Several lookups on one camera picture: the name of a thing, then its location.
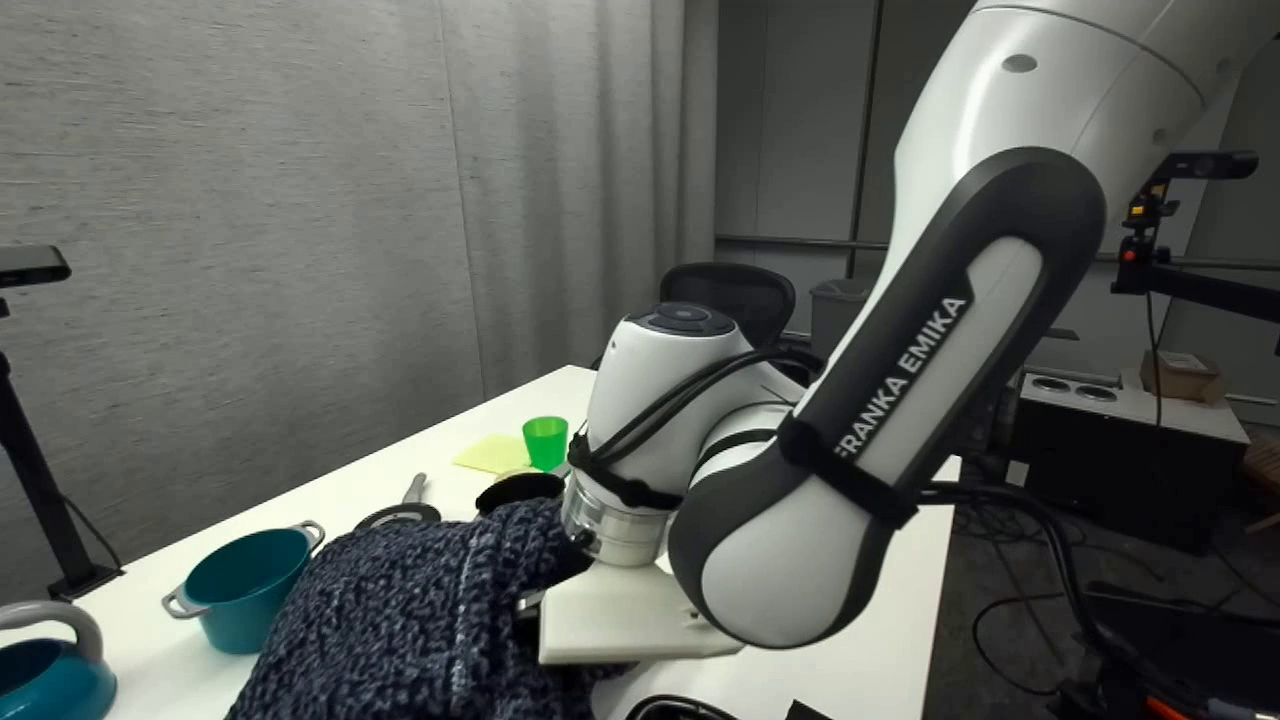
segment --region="green cup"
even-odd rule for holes
[[[528,466],[562,473],[566,447],[569,447],[569,418],[566,417],[525,418],[525,447],[528,447]]]

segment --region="floor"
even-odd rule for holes
[[[1280,618],[1280,532],[1248,534],[1252,509],[1238,499],[1211,553],[1187,557],[1059,515],[1080,562],[1080,583],[1105,581],[1145,596],[1182,596],[1239,614]],[[1038,720],[1066,678],[1096,666],[1080,645],[1080,622],[1056,596],[1059,574],[1041,532],[1003,513],[958,513],[943,612],[938,627],[930,710],[938,720]],[[1003,596],[1047,596],[1038,602],[996,602],[980,618],[983,665],[972,645],[977,614]]]

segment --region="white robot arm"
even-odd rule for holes
[[[539,661],[802,646],[854,622],[910,492],[1277,29],[1277,0],[980,0],[900,135],[879,282],[811,387],[718,312],[617,329],[566,492],[595,562],[544,590]]]

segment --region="gray curtain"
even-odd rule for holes
[[[712,251],[712,46],[712,0],[9,0],[0,243],[75,276],[0,348],[66,492],[140,557],[595,354]],[[9,465],[0,539],[39,590]]]

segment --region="chair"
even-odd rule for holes
[[[780,345],[798,312],[792,280],[757,264],[678,264],[662,282],[662,300],[726,312],[757,348]]]

